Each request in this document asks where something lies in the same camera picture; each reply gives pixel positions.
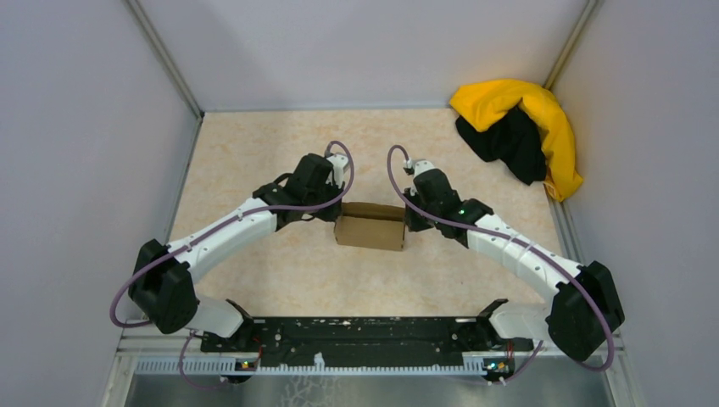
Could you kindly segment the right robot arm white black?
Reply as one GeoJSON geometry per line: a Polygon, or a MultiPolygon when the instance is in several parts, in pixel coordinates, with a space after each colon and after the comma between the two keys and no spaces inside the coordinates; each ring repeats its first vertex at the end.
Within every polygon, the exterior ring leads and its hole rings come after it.
{"type": "Polygon", "coordinates": [[[427,161],[407,173],[412,185],[402,199],[411,231],[440,231],[502,265],[542,299],[537,304],[494,301],[480,315],[477,337],[482,346],[499,349],[515,338],[550,341],[581,363],[605,345],[607,357],[613,357],[611,336],[625,315],[606,266],[598,261],[582,265],[533,242],[481,201],[461,199],[448,177],[427,161]]]}

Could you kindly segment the brown cardboard box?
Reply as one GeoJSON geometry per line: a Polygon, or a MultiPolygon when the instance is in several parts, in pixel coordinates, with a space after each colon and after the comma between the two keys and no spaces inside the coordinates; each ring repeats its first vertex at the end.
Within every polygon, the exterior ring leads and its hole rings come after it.
{"type": "Polygon", "coordinates": [[[334,236],[338,245],[400,252],[405,242],[404,207],[342,203],[334,236]]]}

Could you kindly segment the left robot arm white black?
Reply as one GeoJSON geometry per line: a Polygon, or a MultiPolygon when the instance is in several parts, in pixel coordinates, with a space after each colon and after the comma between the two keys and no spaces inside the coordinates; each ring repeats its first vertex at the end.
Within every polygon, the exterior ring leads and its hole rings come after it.
{"type": "Polygon", "coordinates": [[[254,340],[254,320],[239,304],[197,294],[195,286],[235,252],[294,222],[333,222],[353,180],[346,153],[304,155],[295,170],[256,189],[231,213],[170,243],[153,239],[138,253],[122,292],[163,334],[201,331],[235,351],[254,340]]]}

